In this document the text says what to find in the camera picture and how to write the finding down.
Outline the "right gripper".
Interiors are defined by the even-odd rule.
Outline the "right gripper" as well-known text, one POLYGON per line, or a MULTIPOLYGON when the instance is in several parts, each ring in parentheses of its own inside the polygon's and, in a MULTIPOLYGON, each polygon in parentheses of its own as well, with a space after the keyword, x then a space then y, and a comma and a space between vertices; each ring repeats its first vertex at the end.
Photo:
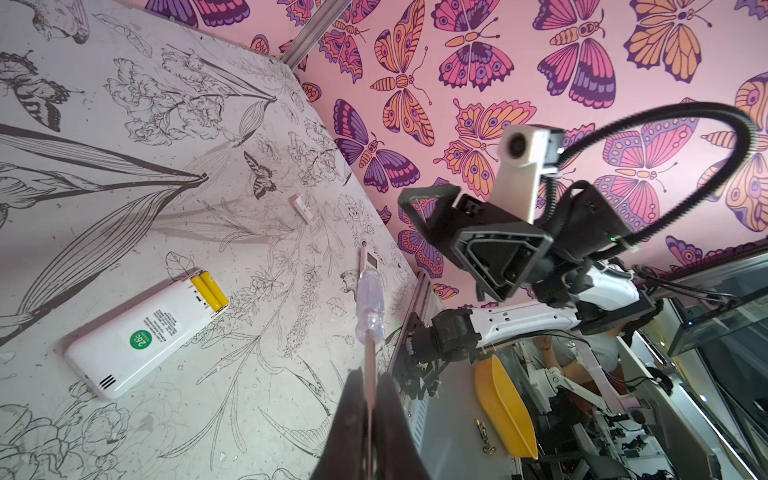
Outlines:
POLYGON ((541 225, 452 184, 403 189, 398 205, 428 245, 472 275, 480 299, 501 303, 521 287, 538 300, 638 298, 631 273, 593 258, 630 231, 587 182, 569 187, 541 225))

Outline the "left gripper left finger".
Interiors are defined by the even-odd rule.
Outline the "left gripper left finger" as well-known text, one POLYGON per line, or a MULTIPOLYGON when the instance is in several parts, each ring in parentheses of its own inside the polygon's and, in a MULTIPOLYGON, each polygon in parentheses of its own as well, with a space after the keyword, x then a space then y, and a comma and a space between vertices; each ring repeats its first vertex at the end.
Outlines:
POLYGON ((361 369, 347 376, 325 447, 311 480, 358 480, 365 474, 368 405, 361 369))

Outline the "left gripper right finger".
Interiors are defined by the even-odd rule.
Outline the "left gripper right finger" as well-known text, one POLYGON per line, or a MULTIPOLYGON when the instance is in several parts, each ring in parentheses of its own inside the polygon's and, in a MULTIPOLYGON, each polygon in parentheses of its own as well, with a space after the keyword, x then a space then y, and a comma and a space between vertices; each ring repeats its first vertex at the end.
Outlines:
POLYGON ((415 446, 393 376, 379 376, 373 409, 374 479, 430 480, 415 446))

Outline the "clear handled screwdriver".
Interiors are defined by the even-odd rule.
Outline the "clear handled screwdriver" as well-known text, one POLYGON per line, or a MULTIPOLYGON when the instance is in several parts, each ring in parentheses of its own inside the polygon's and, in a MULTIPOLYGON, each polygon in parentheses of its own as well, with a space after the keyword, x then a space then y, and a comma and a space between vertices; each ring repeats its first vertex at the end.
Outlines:
POLYGON ((361 271, 356 297, 356 336, 365 350, 363 364, 366 426, 364 427, 363 467, 364 479, 374 476, 373 412, 376 398, 377 360, 376 345, 384 338, 385 302, 379 272, 368 267, 361 271))

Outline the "white battery cover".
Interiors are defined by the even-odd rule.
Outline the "white battery cover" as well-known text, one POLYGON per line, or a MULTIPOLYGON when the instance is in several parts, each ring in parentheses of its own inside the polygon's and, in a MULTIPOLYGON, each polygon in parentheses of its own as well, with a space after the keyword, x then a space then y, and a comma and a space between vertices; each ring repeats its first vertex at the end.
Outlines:
POLYGON ((316 215, 313 213, 303 196, 293 195, 289 198, 289 202, 307 224, 313 225, 317 222, 316 215))

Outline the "white remote with green sticker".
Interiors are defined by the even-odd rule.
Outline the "white remote with green sticker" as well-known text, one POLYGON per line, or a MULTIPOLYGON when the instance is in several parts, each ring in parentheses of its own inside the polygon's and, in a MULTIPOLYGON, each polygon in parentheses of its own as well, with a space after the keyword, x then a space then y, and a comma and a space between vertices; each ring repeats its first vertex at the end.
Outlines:
POLYGON ((77 338, 65 360, 97 396, 121 397, 228 308, 214 312, 197 292, 190 278, 202 271, 77 338))

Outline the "white remote with display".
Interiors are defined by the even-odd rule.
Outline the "white remote with display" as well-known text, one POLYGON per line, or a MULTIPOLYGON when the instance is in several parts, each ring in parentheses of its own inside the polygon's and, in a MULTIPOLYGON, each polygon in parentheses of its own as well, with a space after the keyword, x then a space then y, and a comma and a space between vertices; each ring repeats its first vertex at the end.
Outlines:
POLYGON ((374 254, 372 246, 368 241, 363 240, 358 249, 358 279, 377 278, 381 280, 378 266, 379 260, 374 254))

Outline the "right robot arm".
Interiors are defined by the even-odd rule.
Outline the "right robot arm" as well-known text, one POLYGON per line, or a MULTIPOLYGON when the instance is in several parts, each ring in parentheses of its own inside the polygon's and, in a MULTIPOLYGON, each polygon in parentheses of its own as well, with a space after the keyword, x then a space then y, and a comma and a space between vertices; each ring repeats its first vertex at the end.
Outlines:
POLYGON ((405 189, 398 204, 428 244, 471 274, 479 297, 496 302, 411 315, 392 366, 410 396, 432 387, 449 363, 485 349, 560 332, 593 335, 655 308, 630 271, 593 259, 629 232, 588 182, 569 187, 541 224, 450 184, 405 189))

